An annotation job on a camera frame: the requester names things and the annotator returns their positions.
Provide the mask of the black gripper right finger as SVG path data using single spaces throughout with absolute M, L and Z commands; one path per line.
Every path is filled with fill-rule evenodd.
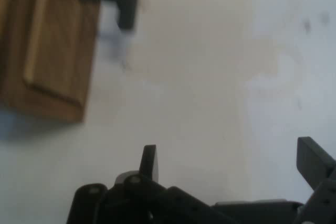
M 313 193 L 294 223 L 335 223 L 335 159 L 311 137 L 299 137 L 296 166 Z

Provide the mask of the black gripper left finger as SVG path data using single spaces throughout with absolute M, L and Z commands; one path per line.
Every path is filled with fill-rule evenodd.
M 125 173 L 111 188 L 104 184 L 80 187 L 67 223 L 217 223 L 214 209 L 177 187 L 157 181 L 155 145 L 143 148 L 140 167 Z

